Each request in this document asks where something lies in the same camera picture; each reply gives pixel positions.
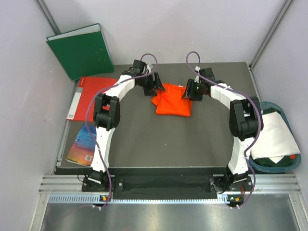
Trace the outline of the orange t-shirt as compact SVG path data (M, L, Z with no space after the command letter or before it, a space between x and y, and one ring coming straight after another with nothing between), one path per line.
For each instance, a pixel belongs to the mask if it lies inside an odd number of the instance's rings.
M191 116L192 101L183 99L186 87L174 85L171 83L163 83L166 91L157 91L151 102L156 106L155 113L157 115L173 115L173 116Z

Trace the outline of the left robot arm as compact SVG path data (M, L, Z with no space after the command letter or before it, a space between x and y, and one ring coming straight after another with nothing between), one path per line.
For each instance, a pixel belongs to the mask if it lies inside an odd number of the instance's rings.
M94 157L91 172L86 174L84 187L93 191L111 191L109 173L109 151L111 140L120 122L120 101L135 86L143 88L144 95L155 96L157 90L164 91L159 74L154 66L135 60L132 67L122 72L119 80L105 90L100 90L94 100L93 121L96 130Z

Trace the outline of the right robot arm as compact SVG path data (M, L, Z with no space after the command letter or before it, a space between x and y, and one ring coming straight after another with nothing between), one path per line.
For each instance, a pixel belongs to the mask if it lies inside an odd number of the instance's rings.
M237 190L247 182L251 147L263 129L258 97L247 97L222 81L217 81L211 68L195 67L196 77L187 81L184 99L201 101L204 95L219 101L229 110L229 129L233 136L231 159L223 179L212 180L218 193Z

